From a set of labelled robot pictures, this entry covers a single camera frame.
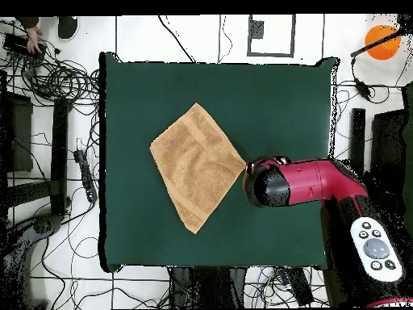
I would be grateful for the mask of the person's hand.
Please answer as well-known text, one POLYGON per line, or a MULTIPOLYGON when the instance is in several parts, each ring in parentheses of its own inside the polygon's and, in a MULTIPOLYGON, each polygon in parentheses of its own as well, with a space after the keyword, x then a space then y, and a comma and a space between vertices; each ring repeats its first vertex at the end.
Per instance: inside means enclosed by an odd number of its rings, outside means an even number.
POLYGON ((31 54, 41 53, 41 49, 39 46, 39 37, 42 35, 42 32, 38 27, 31 27, 27 28, 27 50, 31 54))

